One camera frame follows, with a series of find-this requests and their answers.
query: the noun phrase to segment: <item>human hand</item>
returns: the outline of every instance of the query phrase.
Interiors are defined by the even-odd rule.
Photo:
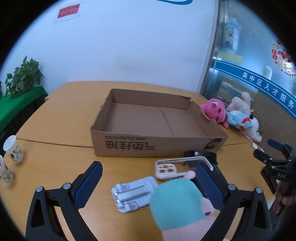
[[[296,203],[296,195],[295,195],[295,190],[293,190],[292,195],[290,196],[285,196],[281,194],[281,187],[282,187],[282,182],[280,182],[276,188],[276,194],[275,194],[275,201],[273,205],[273,211],[275,214],[278,214],[282,208],[282,206],[291,206],[292,204]]]

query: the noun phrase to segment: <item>flower pot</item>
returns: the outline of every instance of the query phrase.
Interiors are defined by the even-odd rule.
[[[24,88],[22,90],[20,90],[20,92],[21,93],[25,93],[25,92],[27,92],[31,88],[32,87],[28,83],[26,83],[26,84],[24,84]]]

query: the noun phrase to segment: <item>pink plush toy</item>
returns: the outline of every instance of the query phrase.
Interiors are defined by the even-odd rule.
[[[222,123],[225,128],[229,128],[226,118],[226,106],[221,100],[212,98],[206,104],[200,105],[200,108],[211,120]]]

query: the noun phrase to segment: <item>teal plush hat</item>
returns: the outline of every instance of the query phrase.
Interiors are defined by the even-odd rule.
[[[196,185],[184,178],[164,182],[150,198],[150,210],[160,230],[187,226],[205,217]]]

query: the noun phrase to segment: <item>plush toy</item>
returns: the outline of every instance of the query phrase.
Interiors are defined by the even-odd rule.
[[[208,100],[206,104],[200,105],[200,108],[209,119],[217,123],[222,123],[225,128],[229,128],[226,119],[226,107],[221,100],[212,98]]]
[[[149,205],[164,241],[200,241],[216,220],[211,202],[184,178],[160,184]]]
[[[258,131],[259,122],[253,116],[251,116],[250,119],[251,119],[250,121],[251,121],[251,124],[253,125],[253,127],[247,128],[247,129],[243,130],[242,132],[247,137],[249,137],[251,140],[256,141],[256,142],[260,142],[260,141],[262,141],[262,136],[261,136],[260,131]]]
[[[240,112],[239,110],[226,112],[226,114],[228,123],[240,130],[245,130],[249,127],[254,127],[254,125],[251,123],[250,116],[244,114],[243,112]]]
[[[251,115],[251,98],[248,92],[242,92],[242,99],[239,97],[234,97],[231,100],[231,103],[226,108],[226,111],[230,112],[233,110],[239,110],[246,115]]]

